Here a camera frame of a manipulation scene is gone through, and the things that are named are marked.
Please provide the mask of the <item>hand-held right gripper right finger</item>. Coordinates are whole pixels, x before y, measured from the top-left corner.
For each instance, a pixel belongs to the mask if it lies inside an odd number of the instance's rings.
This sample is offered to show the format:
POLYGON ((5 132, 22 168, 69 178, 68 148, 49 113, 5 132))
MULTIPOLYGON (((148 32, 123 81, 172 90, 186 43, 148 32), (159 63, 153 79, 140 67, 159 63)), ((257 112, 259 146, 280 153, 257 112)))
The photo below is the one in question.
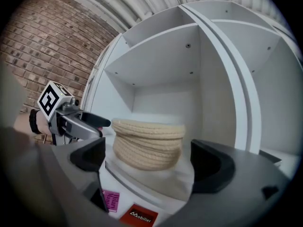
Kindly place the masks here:
POLYGON ((191 141, 190 162, 194 169, 192 193, 221 191, 232 181, 236 170, 231 156, 202 140, 191 141))

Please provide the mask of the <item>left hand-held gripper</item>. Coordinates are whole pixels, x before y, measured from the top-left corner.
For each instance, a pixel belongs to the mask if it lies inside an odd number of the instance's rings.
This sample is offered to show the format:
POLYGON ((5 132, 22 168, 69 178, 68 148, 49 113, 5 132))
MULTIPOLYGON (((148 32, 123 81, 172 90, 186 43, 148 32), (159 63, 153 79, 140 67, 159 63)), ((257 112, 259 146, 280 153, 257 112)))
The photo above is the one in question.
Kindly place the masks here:
POLYGON ((90 112, 82 112, 81 119, 71 115, 79 111, 79 101, 58 82, 48 82, 37 104, 48 122, 53 144, 57 146, 70 143, 72 138, 102 138, 97 128, 111 125, 110 120, 90 112))

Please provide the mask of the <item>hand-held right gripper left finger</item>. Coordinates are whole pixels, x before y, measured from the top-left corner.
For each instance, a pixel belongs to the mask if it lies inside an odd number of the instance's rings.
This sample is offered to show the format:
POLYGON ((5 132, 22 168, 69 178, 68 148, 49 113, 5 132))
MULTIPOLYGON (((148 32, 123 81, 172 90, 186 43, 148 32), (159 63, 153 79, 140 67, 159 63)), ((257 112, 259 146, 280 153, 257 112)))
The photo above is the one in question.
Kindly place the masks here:
POLYGON ((98 172, 106 156, 106 139, 97 138, 70 154, 70 161, 86 172, 98 172))

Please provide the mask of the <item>beige woven rope basket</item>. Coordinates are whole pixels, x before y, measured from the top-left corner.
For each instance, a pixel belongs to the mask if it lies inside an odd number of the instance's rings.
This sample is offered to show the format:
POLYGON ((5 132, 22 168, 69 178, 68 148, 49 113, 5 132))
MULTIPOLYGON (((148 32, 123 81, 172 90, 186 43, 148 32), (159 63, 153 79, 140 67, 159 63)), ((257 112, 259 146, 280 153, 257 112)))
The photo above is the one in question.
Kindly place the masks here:
POLYGON ((115 118, 111 127, 116 133, 113 151, 131 167, 145 171, 166 170, 181 156, 186 133, 184 125, 115 118))

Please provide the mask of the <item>white shelving unit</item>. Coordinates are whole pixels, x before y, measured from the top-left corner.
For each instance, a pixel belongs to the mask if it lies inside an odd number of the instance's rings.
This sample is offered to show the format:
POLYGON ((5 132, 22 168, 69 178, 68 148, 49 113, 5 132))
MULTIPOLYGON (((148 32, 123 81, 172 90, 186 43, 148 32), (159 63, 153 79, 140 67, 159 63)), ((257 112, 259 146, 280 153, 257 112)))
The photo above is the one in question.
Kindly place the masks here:
POLYGON ((191 2, 140 22, 111 52, 90 112, 184 125, 182 153, 172 168, 139 170, 116 157, 116 134, 105 129, 101 183, 115 179, 133 193, 186 202, 194 183, 194 139, 250 156, 265 149, 299 155, 302 63, 287 29, 232 2, 191 2))

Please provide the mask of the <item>person's left forearm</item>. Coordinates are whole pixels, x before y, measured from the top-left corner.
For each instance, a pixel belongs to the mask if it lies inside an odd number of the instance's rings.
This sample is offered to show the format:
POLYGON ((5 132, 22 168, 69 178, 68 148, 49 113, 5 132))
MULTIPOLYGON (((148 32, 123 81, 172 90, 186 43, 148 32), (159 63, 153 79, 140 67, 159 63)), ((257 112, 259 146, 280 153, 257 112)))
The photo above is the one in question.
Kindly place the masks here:
MULTIPOLYGON (((35 136, 37 134, 34 134, 30 129, 29 114, 30 113, 19 114, 13 124, 13 128, 16 131, 26 134, 28 136, 35 136)), ((48 122, 47 122, 44 114, 40 110, 38 110, 36 118, 37 118, 36 121, 37 121, 38 129, 42 132, 42 134, 51 135, 49 127, 48 127, 48 122)))

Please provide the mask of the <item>pink book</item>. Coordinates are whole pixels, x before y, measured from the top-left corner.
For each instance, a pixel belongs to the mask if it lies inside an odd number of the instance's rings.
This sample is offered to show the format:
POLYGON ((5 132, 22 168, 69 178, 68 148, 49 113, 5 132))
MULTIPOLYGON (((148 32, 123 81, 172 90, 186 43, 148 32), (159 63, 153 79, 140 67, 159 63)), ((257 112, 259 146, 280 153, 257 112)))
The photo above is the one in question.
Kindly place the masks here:
POLYGON ((103 193, 108 211, 117 212, 120 193, 109 191, 109 190, 103 190, 102 193, 103 193))

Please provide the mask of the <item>black wristband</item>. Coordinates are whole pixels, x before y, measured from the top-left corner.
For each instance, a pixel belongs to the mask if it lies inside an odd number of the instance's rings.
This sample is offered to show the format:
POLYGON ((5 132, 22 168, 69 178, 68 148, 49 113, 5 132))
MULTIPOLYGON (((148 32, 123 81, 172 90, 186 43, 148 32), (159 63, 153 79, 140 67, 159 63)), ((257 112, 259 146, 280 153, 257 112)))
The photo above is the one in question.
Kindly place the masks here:
POLYGON ((31 131, 34 133, 34 134, 42 134, 42 132, 38 129, 38 126, 37 126, 37 118, 36 118, 36 115, 38 113, 38 110, 36 109, 32 109, 30 111, 30 114, 29 114, 29 125, 30 125, 30 129, 31 131))

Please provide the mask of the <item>red book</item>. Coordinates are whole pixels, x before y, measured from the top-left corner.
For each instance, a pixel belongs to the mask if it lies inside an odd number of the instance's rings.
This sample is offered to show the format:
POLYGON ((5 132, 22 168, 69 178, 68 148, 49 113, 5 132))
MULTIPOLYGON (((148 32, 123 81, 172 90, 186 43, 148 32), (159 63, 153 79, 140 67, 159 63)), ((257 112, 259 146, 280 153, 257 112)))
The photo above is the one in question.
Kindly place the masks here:
POLYGON ((119 221, 131 227, 153 227, 157 216, 157 212, 133 204, 119 221))

